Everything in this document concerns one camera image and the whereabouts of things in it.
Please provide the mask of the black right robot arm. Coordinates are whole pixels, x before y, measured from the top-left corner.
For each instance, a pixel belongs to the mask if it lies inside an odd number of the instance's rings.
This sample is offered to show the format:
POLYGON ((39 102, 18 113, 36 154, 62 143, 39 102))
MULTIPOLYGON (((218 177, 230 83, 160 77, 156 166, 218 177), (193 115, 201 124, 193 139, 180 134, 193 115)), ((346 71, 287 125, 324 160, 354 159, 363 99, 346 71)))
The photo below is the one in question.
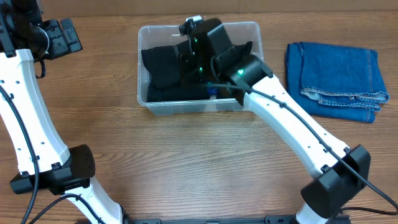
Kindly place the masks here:
POLYGON ((188 18, 178 28, 188 40, 180 54, 184 84, 205 84, 262 118, 294 151, 312 177, 292 223, 338 223, 343 206, 365 188, 371 156, 350 148, 320 126, 287 93, 273 71, 234 45, 219 19, 188 18))

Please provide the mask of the dark navy knit garment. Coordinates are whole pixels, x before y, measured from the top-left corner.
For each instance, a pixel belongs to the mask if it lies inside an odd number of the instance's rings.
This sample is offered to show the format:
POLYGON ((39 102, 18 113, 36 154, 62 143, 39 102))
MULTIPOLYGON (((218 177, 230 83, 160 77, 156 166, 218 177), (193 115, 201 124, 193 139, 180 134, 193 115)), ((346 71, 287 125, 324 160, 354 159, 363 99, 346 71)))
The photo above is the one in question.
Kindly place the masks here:
POLYGON ((151 83, 158 90, 166 90, 181 84, 179 56, 189 49, 188 41, 177 45, 165 45, 141 50, 142 62, 151 75, 151 83))

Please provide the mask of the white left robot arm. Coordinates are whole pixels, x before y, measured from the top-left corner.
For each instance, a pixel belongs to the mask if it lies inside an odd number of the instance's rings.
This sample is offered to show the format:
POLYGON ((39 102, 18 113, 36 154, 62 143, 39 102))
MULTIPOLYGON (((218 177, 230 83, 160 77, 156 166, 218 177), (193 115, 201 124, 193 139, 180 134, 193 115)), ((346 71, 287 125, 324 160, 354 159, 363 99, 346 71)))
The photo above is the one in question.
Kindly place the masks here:
POLYGON ((37 83, 46 72, 36 73, 35 63, 81 49, 70 19, 43 21, 39 1, 1 1, 1 117, 19 170, 10 185, 17 194, 48 190, 90 223, 130 223, 97 181, 91 149, 68 147, 58 135, 37 83))

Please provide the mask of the black garment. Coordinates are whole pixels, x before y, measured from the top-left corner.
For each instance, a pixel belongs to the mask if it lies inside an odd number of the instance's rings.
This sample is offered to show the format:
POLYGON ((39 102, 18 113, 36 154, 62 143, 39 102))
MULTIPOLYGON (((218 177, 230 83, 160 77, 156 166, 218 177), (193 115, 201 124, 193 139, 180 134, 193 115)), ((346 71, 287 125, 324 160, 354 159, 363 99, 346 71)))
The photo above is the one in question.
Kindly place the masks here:
MULTIPOLYGON (((249 41, 243 45, 231 45, 212 56, 210 68, 215 81, 219 84, 248 87, 248 82, 244 80, 244 73, 251 49, 252 41, 249 41)), ((243 105, 244 94, 244 90, 231 87, 224 87, 220 91, 222 97, 234 98, 240 105, 243 105)))

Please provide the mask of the blue denim jeans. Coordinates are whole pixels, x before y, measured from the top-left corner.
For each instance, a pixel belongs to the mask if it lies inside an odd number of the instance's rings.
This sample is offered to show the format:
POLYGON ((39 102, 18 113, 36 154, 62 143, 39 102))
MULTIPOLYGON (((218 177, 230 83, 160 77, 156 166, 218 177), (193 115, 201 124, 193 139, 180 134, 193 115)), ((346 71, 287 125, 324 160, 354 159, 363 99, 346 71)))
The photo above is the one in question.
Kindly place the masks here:
POLYGON ((289 95, 310 115, 373 123, 390 98, 373 49, 294 42, 285 75, 289 95))

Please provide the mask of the small black cloth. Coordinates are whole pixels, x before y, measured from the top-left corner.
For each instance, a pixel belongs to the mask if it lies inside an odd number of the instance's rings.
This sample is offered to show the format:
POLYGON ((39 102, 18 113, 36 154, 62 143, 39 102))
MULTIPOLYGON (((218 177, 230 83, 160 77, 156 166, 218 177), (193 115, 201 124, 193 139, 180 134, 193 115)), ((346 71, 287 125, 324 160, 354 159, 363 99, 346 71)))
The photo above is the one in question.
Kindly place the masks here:
POLYGON ((164 90, 149 85, 147 102, 209 100, 210 94, 200 86, 175 86, 164 90))

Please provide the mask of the blue green sequin garment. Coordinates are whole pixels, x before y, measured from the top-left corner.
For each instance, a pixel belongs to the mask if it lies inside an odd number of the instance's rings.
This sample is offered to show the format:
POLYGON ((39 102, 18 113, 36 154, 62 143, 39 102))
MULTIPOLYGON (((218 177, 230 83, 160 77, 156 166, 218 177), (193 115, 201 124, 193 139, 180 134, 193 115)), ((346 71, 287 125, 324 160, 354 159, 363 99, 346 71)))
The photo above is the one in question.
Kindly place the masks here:
POLYGON ((208 94, 209 94, 211 99, 217 98, 217 96, 218 96, 218 88, 217 87, 213 87, 213 83, 212 82, 208 82, 206 84, 206 88, 207 88, 208 94))

